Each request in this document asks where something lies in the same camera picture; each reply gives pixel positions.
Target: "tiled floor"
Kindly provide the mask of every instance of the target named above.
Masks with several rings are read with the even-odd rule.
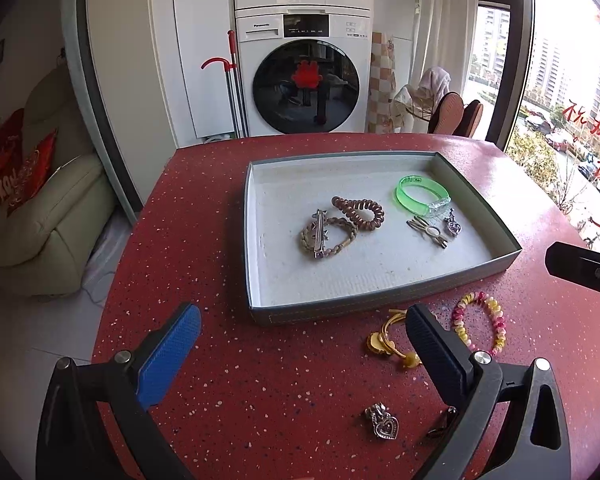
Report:
[[[83,288],[62,298],[16,298],[0,291],[0,449],[23,480],[35,479],[36,440],[56,361],[91,361],[102,309],[130,228],[117,228],[94,253]]]

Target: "red handle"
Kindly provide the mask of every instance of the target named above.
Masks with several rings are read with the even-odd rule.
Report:
[[[207,59],[203,64],[202,67],[200,67],[202,70],[204,70],[206,68],[207,65],[211,64],[211,63],[215,63],[216,61],[221,62],[224,65],[224,71],[225,72],[229,72],[229,70],[231,70],[234,66],[229,63],[224,57],[212,57],[211,59]]]
[[[235,41],[235,32],[230,30],[227,35],[229,36],[229,52],[236,54],[238,52],[238,45]]]

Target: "white curtain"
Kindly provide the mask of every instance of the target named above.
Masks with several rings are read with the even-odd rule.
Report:
[[[469,72],[478,0],[420,0],[416,16],[411,85],[433,66],[449,72],[452,92],[462,95]]]

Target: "cardboard tray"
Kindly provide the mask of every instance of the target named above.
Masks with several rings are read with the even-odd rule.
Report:
[[[413,214],[398,204],[395,186],[408,174],[428,176],[448,190],[462,232],[453,238],[444,229],[448,207],[427,219],[449,240],[446,249],[407,225]],[[409,194],[421,202],[434,200],[421,188],[411,187]],[[318,208],[328,217],[344,216],[331,205],[333,196],[375,200],[384,208],[384,223],[359,232],[339,254],[315,260],[301,247],[299,233]],[[346,238],[337,226],[329,231],[326,248]],[[503,272],[522,250],[491,206],[434,152],[330,153],[252,162],[244,248],[249,307],[262,325],[417,300]]]

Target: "beige braided bracelet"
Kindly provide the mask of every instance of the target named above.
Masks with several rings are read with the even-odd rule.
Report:
[[[337,225],[337,226],[343,228],[349,234],[349,237],[346,240],[344,240],[342,243],[337,244],[335,247],[333,247],[331,249],[325,249],[324,250],[325,258],[327,256],[333,256],[334,254],[338,254],[341,250],[343,250],[345,247],[347,247],[353,240],[355,240],[356,235],[358,234],[358,228],[355,225],[353,225],[352,223],[350,223],[346,218],[335,218],[335,217],[327,218],[324,220],[324,224],[325,225]],[[311,222],[307,227],[305,227],[304,229],[302,229],[302,231],[300,231],[300,243],[302,244],[302,247],[310,253],[314,252],[314,243],[315,243],[314,229],[315,229],[315,225],[313,222]]]

